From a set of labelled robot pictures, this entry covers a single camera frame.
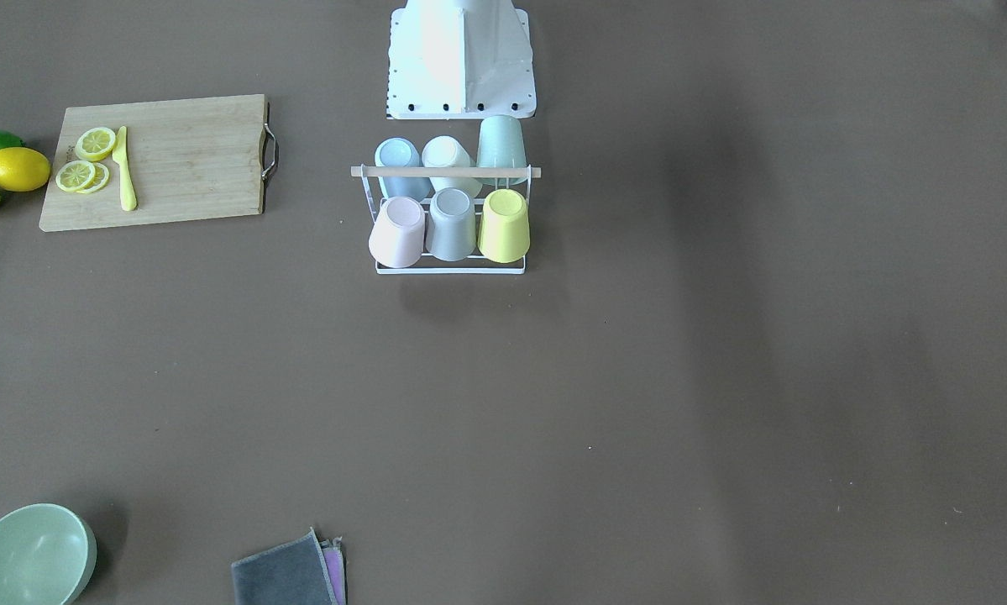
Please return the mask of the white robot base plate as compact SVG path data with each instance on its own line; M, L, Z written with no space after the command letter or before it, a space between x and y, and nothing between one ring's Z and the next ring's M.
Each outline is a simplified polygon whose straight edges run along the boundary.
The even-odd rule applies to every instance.
M511 1L408 1L389 24L387 118L537 113L530 19Z

